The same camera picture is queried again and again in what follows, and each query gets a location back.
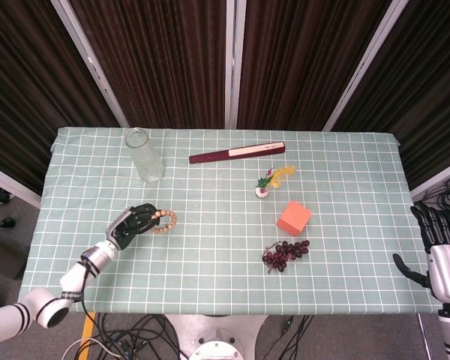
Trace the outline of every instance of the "orange sponge cube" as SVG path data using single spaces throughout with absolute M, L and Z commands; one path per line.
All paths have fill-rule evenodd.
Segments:
M 286 206 L 280 219 L 278 219 L 277 226 L 282 230 L 285 230 L 291 236 L 297 236 L 305 228 L 311 215 L 312 211 L 304 208 L 295 201 L 291 201 Z

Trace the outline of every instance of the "curtain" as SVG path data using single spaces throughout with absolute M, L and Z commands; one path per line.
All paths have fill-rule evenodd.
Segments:
M 58 128 L 117 125 L 50 2 L 0 0 L 0 170 L 41 194 Z
M 226 0 L 70 3 L 130 126 L 224 126 Z
M 238 128 L 321 131 L 389 3 L 247 0 Z
M 450 166 L 450 1 L 411 1 L 333 131 L 392 133 L 410 189 Z

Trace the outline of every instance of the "grape bunch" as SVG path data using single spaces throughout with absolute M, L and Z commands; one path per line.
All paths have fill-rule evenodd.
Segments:
M 272 269 L 278 269 L 279 272 L 283 272 L 287 267 L 288 260 L 295 260 L 297 257 L 302 257 L 303 254 L 308 254 L 308 245 L 310 245 L 308 240 L 296 242 L 295 244 L 289 244 L 287 241 L 279 241 L 271 247 L 267 247 L 265 253 L 262 255 L 262 261 L 268 266 L 268 273 Z M 275 252 L 272 253 L 270 250 L 274 246 Z

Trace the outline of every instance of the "clear glass bottle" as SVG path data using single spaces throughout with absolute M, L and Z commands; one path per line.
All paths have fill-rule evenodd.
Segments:
M 156 182 L 164 176 L 165 166 L 145 130 L 135 127 L 125 135 L 125 144 L 136 171 L 144 182 Z

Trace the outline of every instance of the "white robotic arm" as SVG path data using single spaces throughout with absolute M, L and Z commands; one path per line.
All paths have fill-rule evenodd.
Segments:
M 442 212 L 422 203 L 413 206 L 412 213 L 418 220 L 427 253 L 427 276 L 410 270 L 396 253 L 393 260 L 403 275 L 429 288 L 432 296 L 443 303 L 438 316 L 450 360 L 450 220 Z
M 70 306 L 81 301 L 83 290 L 115 259 L 117 250 L 125 249 L 137 234 L 159 224 L 160 218 L 152 217 L 156 211 L 150 204 L 124 210 L 106 229 L 106 241 L 85 251 L 60 279 L 60 298 L 47 289 L 37 288 L 16 304 L 0 307 L 0 342 L 22 334 L 33 320 L 47 329 L 58 325 Z

